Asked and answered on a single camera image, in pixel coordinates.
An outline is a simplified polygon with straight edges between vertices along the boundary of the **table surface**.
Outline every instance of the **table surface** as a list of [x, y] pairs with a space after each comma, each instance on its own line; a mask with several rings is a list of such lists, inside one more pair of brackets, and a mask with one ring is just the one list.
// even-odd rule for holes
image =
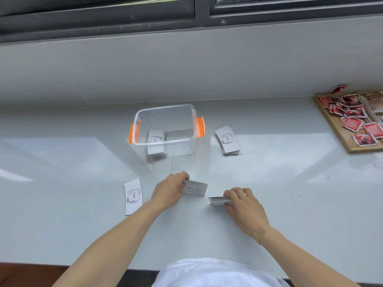
[[[185, 170], [208, 183], [206, 196], [183, 194], [162, 213], [129, 268], [214, 257], [286, 278], [209, 204], [239, 186], [298, 246], [352, 280], [383, 283], [383, 153], [347, 154], [309, 97], [190, 103], [206, 122], [196, 153], [156, 162], [128, 144], [130, 124], [137, 110], [171, 103], [1, 110], [0, 261], [70, 265], [125, 218], [124, 183], [141, 178], [147, 201]], [[225, 125], [238, 156], [223, 156], [213, 136]]]

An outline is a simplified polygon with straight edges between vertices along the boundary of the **wooden tray frame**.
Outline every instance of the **wooden tray frame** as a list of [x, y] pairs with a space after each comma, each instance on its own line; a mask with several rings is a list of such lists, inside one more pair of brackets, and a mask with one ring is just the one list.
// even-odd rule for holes
[[[383, 139], [377, 139], [378, 145], [377, 146], [358, 146], [354, 139], [352, 139], [352, 135], [357, 134], [353, 133], [352, 131], [342, 127], [343, 123], [339, 119], [340, 117], [330, 114], [330, 112], [325, 109], [321, 102], [319, 101], [318, 97], [327, 97], [327, 96], [345, 96], [347, 94], [352, 94], [351, 92], [341, 92], [339, 94], [319, 94], [313, 97], [315, 104], [317, 105], [318, 109], [324, 116], [324, 118], [327, 120], [330, 127], [333, 129], [333, 132], [338, 137], [339, 141], [342, 143], [343, 147], [348, 153], [365, 153], [365, 152], [376, 152], [376, 151], [383, 151]], [[358, 134], [366, 134], [366, 131], [361, 129], [358, 131]]]

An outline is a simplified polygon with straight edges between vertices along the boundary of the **dark window frame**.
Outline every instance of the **dark window frame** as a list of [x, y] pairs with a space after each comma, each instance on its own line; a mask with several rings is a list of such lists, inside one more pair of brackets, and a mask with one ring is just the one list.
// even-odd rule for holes
[[0, 16], [0, 43], [383, 13], [383, 0], [299, 1], [300, 8], [291, 3], [179, 0]]

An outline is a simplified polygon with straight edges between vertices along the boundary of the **stack of white cards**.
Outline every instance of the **stack of white cards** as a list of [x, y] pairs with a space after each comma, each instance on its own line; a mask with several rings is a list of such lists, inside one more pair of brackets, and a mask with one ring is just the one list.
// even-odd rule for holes
[[125, 215], [131, 215], [142, 206], [140, 178], [125, 183]]
[[211, 205], [224, 205], [225, 203], [232, 204], [228, 196], [214, 196], [209, 198]]
[[[164, 130], [150, 130], [148, 143], [162, 142], [165, 141], [165, 131]], [[166, 146], [148, 146], [147, 154], [151, 158], [161, 158], [166, 157]]]
[[191, 193], [199, 196], [205, 196], [208, 185], [206, 183], [197, 182], [193, 180], [184, 180], [185, 187], [182, 190], [183, 193]]
[[219, 143], [221, 144], [223, 155], [238, 155], [239, 145], [232, 128], [224, 126], [215, 131]]

